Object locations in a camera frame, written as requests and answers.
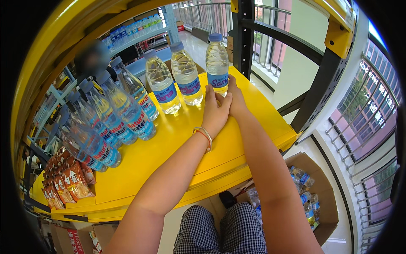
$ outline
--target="person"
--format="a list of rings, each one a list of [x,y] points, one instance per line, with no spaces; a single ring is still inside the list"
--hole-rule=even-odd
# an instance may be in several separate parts
[[[111,78],[117,81],[117,74],[109,65],[109,51],[106,45],[99,40],[92,40],[83,50],[75,55],[74,63],[76,68],[76,84],[90,76],[97,81],[96,75],[107,70]]]
[[[210,212],[192,206],[182,217],[173,253],[323,253],[284,159],[248,110],[232,75],[225,98],[211,85],[206,86],[201,132],[194,133],[147,179],[104,253],[158,252],[164,217],[186,192],[210,146],[204,130],[215,139],[229,115],[240,128],[246,161],[261,200],[263,225],[251,205],[234,204],[220,222],[219,237]]]

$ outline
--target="person's arm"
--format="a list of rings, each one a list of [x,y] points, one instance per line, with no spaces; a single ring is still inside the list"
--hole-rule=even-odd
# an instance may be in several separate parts
[[[285,161],[230,75],[230,115],[240,127],[245,157],[261,201],[263,230],[269,253],[322,253],[306,219],[299,193]]]
[[[206,86],[201,126],[213,139],[227,121],[231,101],[230,93],[220,107],[213,87]],[[105,253],[158,252],[164,217],[185,194],[208,145],[208,139],[197,132],[153,172],[128,207]]]

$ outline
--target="hand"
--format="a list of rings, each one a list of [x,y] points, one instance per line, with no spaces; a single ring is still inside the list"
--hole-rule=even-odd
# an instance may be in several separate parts
[[[227,94],[233,94],[233,102],[230,106],[230,116],[234,117],[238,120],[239,116],[244,115],[245,113],[249,112],[247,105],[245,104],[244,96],[242,95],[241,89],[237,87],[235,83],[235,78],[233,75],[229,74],[229,83]],[[223,104],[223,98],[220,94],[216,93],[216,99]]]
[[[221,106],[217,103],[217,95],[222,98]],[[220,94],[214,92],[211,84],[206,86],[206,104],[204,106],[202,127],[208,131],[212,139],[217,136],[226,124],[232,100],[232,93],[227,93],[227,96],[223,98]]]

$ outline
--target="white wall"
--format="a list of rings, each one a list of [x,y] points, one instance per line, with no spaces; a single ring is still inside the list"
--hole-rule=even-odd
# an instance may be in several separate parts
[[[290,33],[324,51],[327,27],[326,16],[299,0],[292,1]],[[287,47],[281,69],[278,83],[270,83],[275,89],[272,104],[276,109],[309,90],[319,66],[296,50]],[[288,124],[296,113],[292,112],[284,117]]]

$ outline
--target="right hand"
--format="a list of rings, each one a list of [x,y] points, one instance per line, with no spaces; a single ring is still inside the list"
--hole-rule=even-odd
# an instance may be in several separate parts
[[[242,95],[241,89],[237,87],[234,76],[230,74],[227,93],[233,94],[233,101],[231,103],[229,111],[230,116],[238,118],[240,115],[243,115],[247,111],[249,111],[247,105],[245,104],[244,96]],[[224,98],[219,93],[216,93],[216,99],[221,104],[223,104]]]

